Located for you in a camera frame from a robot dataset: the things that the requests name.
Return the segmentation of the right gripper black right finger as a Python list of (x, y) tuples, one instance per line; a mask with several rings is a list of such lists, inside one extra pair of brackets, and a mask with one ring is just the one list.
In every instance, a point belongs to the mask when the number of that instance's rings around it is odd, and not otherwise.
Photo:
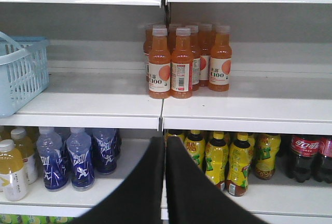
[(214, 186), (178, 137), (167, 141), (165, 169), (169, 223), (265, 223)]

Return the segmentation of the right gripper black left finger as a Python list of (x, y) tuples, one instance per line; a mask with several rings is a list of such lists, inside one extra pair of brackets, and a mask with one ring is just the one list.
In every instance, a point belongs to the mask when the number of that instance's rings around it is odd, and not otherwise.
[(162, 223), (165, 144), (152, 137), (128, 177), (102, 202), (71, 223)]

